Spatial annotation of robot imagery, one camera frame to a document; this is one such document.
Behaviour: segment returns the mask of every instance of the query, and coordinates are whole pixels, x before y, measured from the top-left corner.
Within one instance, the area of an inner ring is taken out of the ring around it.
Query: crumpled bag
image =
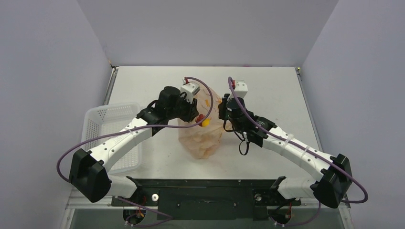
[[[196,94],[197,99],[197,111],[200,116],[195,118],[191,123],[187,123],[178,119],[179,125],[190,125],[201,120],[201,115],[205,117],[210,109],[211,98],[208,90],[199,82],[200,91]],[[211,88],[213,93],[213,110],[211,111],[208,119],[209,124],[206,127],[194,126],[191,128],[179,129],[179,142],[191,153],[196,159],[208,158],[218,149],[222,133],[225,132],[223,128],[224,121],[218,118],[219,110],[218,105],[222,102],[222,99]],[[230,122],[227,122],[227,129],[231,128]]]

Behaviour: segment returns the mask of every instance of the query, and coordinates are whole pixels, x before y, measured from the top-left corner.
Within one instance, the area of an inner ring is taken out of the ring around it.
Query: white plastic basket
[[[121,131],[139,111],[140,107],[137,103],[111,104],[88,110],[83,124],[82,141]],[[87,151],[106,140],[93,141],[85,144],[82,148]],[[138,144],[113,165],[109,174],[123,173],[135,169],[141,164],[141,159],[141,147]]]

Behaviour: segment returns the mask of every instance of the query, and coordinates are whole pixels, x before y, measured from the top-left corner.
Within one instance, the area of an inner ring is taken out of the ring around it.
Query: white table
[[[294,68],[276,67],[120,67],[110,104],[137,102],[146,107],[168,85],[182,78],[203,80],[220,97],[229,93],[227,77],[245,80],[248,110],[266,117],[295,138],[318,148],[309,113]],[[163,129],[142,143],[142,165],[126,174],[133,178],[275,179],[309,175],[277,153],[251,144],[248,155],[238,152],[239,139],[225,133],[221,146],[208,159],[194,159],[178,141],[177,129]]]

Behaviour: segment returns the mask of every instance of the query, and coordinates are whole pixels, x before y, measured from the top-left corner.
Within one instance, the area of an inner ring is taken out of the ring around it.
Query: perforated basket
[[[137,103],[111,104],[88,110],[83,124],[82,141],[121,131],[139,111],[140,107]],[[107,139],[100,139],[93,141],[84,145],[82,148],[87,151],[106,140]],[[142,154],[140,144],[138,144],[118,160],[109,173],[117,174],[133,170],[141,164],[141,159]]]

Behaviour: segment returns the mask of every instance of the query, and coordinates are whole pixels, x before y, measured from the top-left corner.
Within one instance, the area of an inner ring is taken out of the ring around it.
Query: robotic arm
[[[69,182],[93,203],[106,195],[131,197],[137,189],[136,184],[126,177],[109,176],[107,172],[129,150],[163,128],[153,125],[167,125],[169,120],[175,118],[185,122],[194,120],[198,115],[194,96],[199,90],[198,84],[185,81],[180,90],[165,87],[158,100],[141,110],[122,130],[128,133],[113,137],[87,152],[77,150],[73,155]],[[152,128],[131,131],[132,128],[146,125]]]
[[[233,88],[242,107],[245,109],[243,98],[247,94],[247,84],[244,81],[233,81]],[[319,156],[352,175],[347,157],[341,154],[333,157],[313,149],[295,139],[292,134],[284,132],[270,120],[246,110],[256,122],[256,124],[253,124],[243,113],[242,108],[237,104],[232,94],[224,95],[219,110],[219,118],[224,120],[224,126],[225,122],[229,120],[233,127],[232,131],[242,134],[247,144],[252,142],[259,147],[272,150],[294,162],[312,176],[309,179],[279,177],[272,187],[274,190],[277,190],[286,199],[316,198],[330,208],[338,207],[352,182],[328,163],[308,154],[307,151],[316,152]],[[270,135],[259,129],[258,125],[266,129]],[[281,141],[274,136],[283,136],[285,141]]]

